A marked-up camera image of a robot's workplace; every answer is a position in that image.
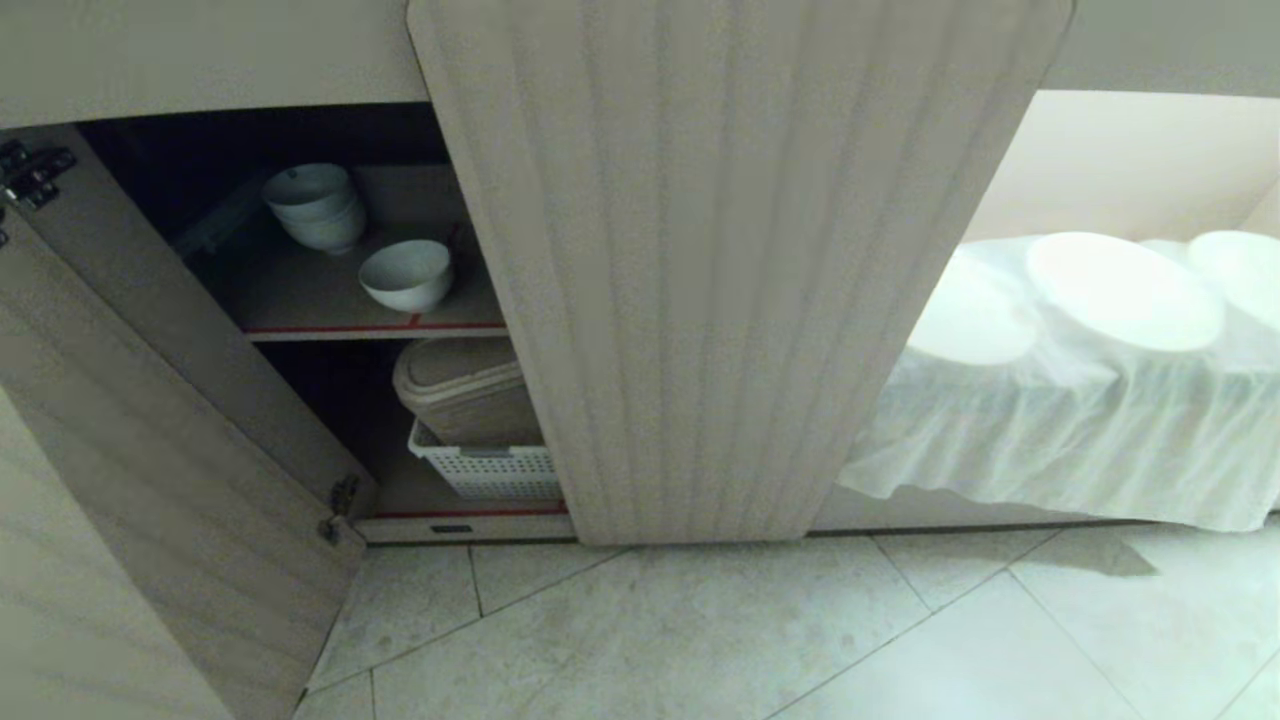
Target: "white plate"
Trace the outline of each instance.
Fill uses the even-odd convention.
[[[982,263],[955,255],[906,345],[965,365],[1000,365],[1027,355],[1037,334],[1025,299]]]
[[[1280,240],[1240,231],[1204,233],[1188,250],[1192,268],[1228,302],[1280,331]]]
[[[1199,278],[1117,237],[1047,234],[1027,252],[1027,272],[1082,325],[1135,347],[1185,352],[1222,332],[1222,301]]]

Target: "stacked bowls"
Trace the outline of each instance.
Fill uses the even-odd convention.
[[[289,168],[262,186],[262,200],[300,245],[329,255],[348,252],[365,232],[365,205],[338,165]]]

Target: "beige container lid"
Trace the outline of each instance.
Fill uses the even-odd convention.
[[[401,400],[415,405],[445,401],[477,389],[524,384],[511,341],[449,338],[417,341],[396,361]]]

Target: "plastic container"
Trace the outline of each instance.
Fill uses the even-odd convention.
[[[559,479],[545,447],[436,447],[413,423],[408,450],[430,462],[467,500],[561,500]]]
[[[439,445],[543,445],[525,377],[507,338],[424,340],[401,352],[396,395]]]

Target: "white bowl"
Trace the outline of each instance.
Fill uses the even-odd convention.
[[[262,186],[262,200],[276,218],[293,223],[330,219],[356,197],[347,170],[328,163],[298,165]]]
[[[408,240],[374,252],[360,266],[360,284],[378,302],[401,313],[426,313],[453,284],[449,249]]]
[[[342,255],[349,252],[360,241],[367,220],[365,205],[358,197],[352,196],[346,209],[326,220],[296,223],[280,219],[280,224],[284,225],[284,232],[298,241],[298,245],[329,255]]]

